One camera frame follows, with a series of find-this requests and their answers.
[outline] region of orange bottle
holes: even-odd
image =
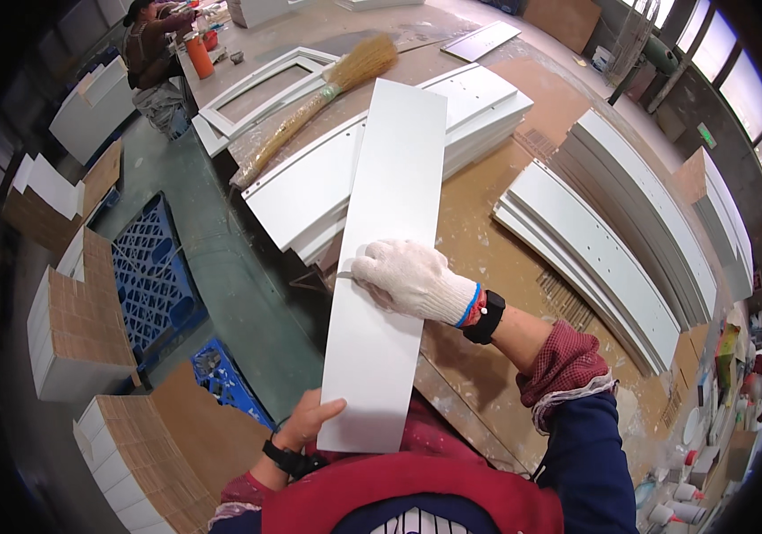
[[[200,77],[200,80],[211,76],[215,72],[215,66],[212,64],[212,60],[209,59],[206,46],[200,38],[200,33],[191,32],[185,36],[184,40],[185,48],[188,49],[188,57],[191,58],[191,63],[194,65],[194,70],[197,71],[197,76]]]

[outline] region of woman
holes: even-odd
[[[176,4],[164,0],[134,0],[123,26],[123,60],[129,69],[135,108],[150,120],[155,129],[176,139],[188,130],[182,92],[169,79],[184,76],[179,60],[167,48],[166,33],[191,27],[194,11],[168,15]]]
[[[314,390],[266,443],[266,455],[224,488],[210,532],[635,533],[615,381],[597,354],[597,339],[564,321],[551,326],[505,306],[497,294],[453,274],[438,251],[417,243],[372,243],[365,254],[354,260],[352,275],[378,302],[458,326],[472,342],[492,343],[519,369],[520,399],[533,408],[538,431],[550,435],[536,482],[489,468],[414,400],[401,452],[318,452],[314,438],[322,423],[346,401],[320,405]],[[301,449],[328,465],[316,461],[308,468],[290,452]],[[318,465],[324,466],[313,470]],[[287,472],[300,480],[287,485]]]

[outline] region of floor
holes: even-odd
[[[590,66],[580,67],[569,49],[520,18],[477,2],[426,3],[479,24],[498,19],[514,24],[522,30],[520,37],[576,75],[579,81],[575,83],[601,97],[612,92],[600,73]],[[667,168],[680,165],[677,151],[643,110],[626,97],[619,100],[616,110],[651,144]],[[253,216],[228,201],[226,179],[217,178],[215,166],[193,132],[168,144],[138,118],[127,127],[123,142],[123,194],[114,208],[95,221],[94,229],[114,239],[157,191],[163,191],[197,290],[209,310],[209,319],[170,355],[164,354],[160,366],[150,374],[153,386],[164,380],[173,365],[218,336],[232,348],[272,417],[285,417],[304,389],[320,383],[329,297],[290,286],[290,280],[306,268],[297,257],[281,255],[264,232],[255,231],[258,223]],[[101,497],[69,432],[71,420],[84,405],[37,400],[33,388],[25,317],[45,266],[55,262],[48,251],[21,242],[12,327],[4,340],[9,350],[0,365],[4,384],[0,403],[8,439],[14,443],[14,459],[23,480],[35,498],[54,511],[61,530],[125,532]]]

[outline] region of gray floor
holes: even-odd
[[[307,269],[258,232],[258,223],[233,201],[228,177],[215,168],[193,131],[168,143],[139,118],[123,135],[124,189],[120,201],[92,225],[114,239],[152,196],[162,191],[204,304],[205,320],[150,374],[154,387],[212,336],[225,342],[259,400],[275,420],[288,415],[304,390],[321,384],[329,296],[292,288]],[[14,283],[11,349],[0,366],[0,404],[25,483],[55,512],[61,530],[123,532],[78,452],[72,420],[85,405],[36,399],[25,318],[36,287],[56,258],[22,240]]]

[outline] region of straw broom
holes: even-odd
[[[347,56],[342,57],[331,70],[328,83],[307,103],[280,125],[269,140],[263,143],[241,165],[230,179],[233,186],[246,189],[259,176],[277,151],[294,136],[316,113],[322,111],[340,93],[380,76],[398,60],[396,46],[386,33],[360,41]]]

